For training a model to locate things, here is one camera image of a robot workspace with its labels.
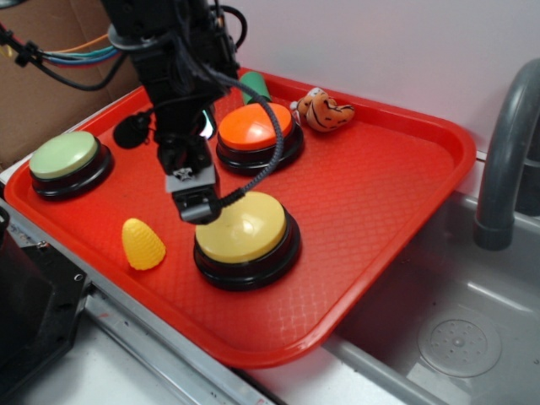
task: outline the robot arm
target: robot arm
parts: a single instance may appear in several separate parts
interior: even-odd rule
[[[237,78],[235,44],[220,6],[207,0],[102,0],[111,43],[132,60],[154,105],[154,140],[167,191],[182,220],[220,214],[218,175],[203,130],[212,103],[229,92],[212,73]]]

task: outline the stuffed clownfish toy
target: stuffed clownfish toy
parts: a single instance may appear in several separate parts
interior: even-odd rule
[[[291,103],[293,113],[318,132],[330,132],[351,121],[354,107],[338,105],[326,91],[315,87],[305,97]]]

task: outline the green object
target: green object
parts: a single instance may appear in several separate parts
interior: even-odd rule
[[[270,97],[270,94],[268,93],[267,84],[264,81],[264,77],[257,72],[248,72],[245,73],[241,78],[240,81],[243,84],[248,85],[252,89],[254,89],[259,95],[261,95],[266,101],[271,102],[272,97]],[[244,104],[252,104],[255,103],[253,98],[246,94],[242,93],[242,98],[244,99]]]
[[[95,156],[98,143],[85,131],[67,132],[43,143],[30,158],[30,171],[39,179],[69,175]]]

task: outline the green button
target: green button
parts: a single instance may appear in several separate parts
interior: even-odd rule
[[[43,143],[30,158],[30,170],[39,179],[56,179],[73,173],[95,156],[98,143],[85,131],[67,132]]]

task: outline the sink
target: sink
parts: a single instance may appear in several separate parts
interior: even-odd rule
[[[513,244],[485,251],[473,241],[475,209],[452,194],[327,344],[407,391],[406,402],[540,397],[540,221],[517,214]]]

